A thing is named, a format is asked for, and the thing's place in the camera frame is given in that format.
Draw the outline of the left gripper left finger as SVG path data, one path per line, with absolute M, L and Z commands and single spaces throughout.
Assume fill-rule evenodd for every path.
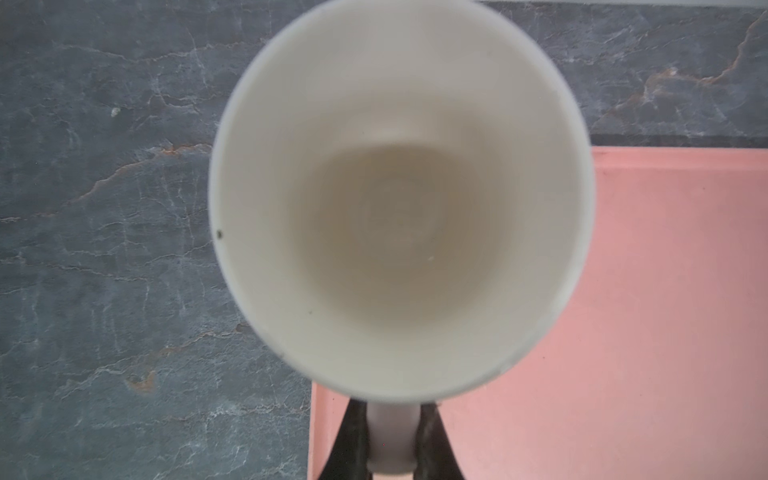
M 350 399 L 318 480 L 371 480 L 367 403 Z

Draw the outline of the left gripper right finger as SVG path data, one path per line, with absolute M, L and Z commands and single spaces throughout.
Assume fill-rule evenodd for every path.
M 464 480 L 436 403 L 421 405 L 414 480 Z

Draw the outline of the pale pink mug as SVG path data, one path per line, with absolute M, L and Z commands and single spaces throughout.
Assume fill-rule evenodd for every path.
M 214 250 L 283 361 L 367 403 L 368 469 L 413 476 L 421 405 L 548 333 L 593 231 L 591 142 L 558 68 L 474 1 L 326 1 L 227 102 Z

